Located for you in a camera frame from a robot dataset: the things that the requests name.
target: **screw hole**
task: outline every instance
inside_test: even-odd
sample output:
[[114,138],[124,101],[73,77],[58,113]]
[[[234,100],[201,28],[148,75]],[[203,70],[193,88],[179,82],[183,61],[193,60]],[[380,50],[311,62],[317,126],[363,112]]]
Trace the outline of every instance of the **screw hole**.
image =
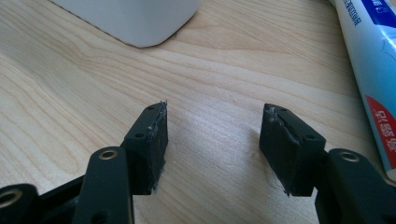
[[119,153],[116,150],[107,150],[107,151],[102,152],[99,155],[99,159],[104,160],[104,161],[111,160],[111,159],[115,158],[118,154]]
[[8,207],[14,204],[22,196],[19,189],[11,189],[0,195],[0,208]]
[[135,134],[134,135],[136,138],[142,138],[142,137],[144,137],[145,135],[143,134],[143,133],[137,133],[137,134]]
[[110,213],[108,211],[97,212],[91,218],[91,224],[106,224],[110,220]]
[[315,140],[315,136],[311,135],[311,134],[308,134],[305,137],[306,137],[306,139],[309,139],[309,140]]
[[349,152],[340,152],[339,155],[341,156],[342,159],[344,159],[346,161],[357,162],[360,160],[359,157],[357,157],[356,155],[349,153]]

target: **wooden table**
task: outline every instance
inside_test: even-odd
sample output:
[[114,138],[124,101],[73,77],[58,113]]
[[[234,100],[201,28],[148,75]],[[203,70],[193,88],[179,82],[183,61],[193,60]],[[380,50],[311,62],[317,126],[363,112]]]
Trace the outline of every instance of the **wooden table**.
[[322,0],[203,0],[159,46],[137,49],[48,0],[0,1],[0,188],[40,193],[85,173],[147,106],[168,102],[169,145],[136,223],[317,223],[259,150],[282,105],[384,174],[336,11]]

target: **white tube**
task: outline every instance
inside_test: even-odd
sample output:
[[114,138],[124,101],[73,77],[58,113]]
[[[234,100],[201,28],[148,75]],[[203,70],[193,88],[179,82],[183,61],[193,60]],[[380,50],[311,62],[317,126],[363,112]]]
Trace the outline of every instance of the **white tube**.
[[396,15],[385,0],[330,2],[387,176],[396,181]]

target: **wood grain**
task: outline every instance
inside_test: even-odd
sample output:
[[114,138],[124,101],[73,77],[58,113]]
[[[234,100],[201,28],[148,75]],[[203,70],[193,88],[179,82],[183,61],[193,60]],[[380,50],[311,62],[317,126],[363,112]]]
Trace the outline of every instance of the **wood grain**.
[[285,106],[384,174],[336,11],[319,0],[203,0],[159,46],[126,46],[47,0],[0,1],[0,188],[85,173],[147,105],[168,101],[165,170],[136,223],[317,223],[258,148]]

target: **red label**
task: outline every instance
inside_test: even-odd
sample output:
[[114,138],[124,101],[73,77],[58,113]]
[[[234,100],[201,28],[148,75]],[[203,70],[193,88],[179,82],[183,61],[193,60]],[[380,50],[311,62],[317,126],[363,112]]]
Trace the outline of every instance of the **red label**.
[[373,120],[388,155],[390,167],[396,167],[396,120],[378,101],[366,95]]

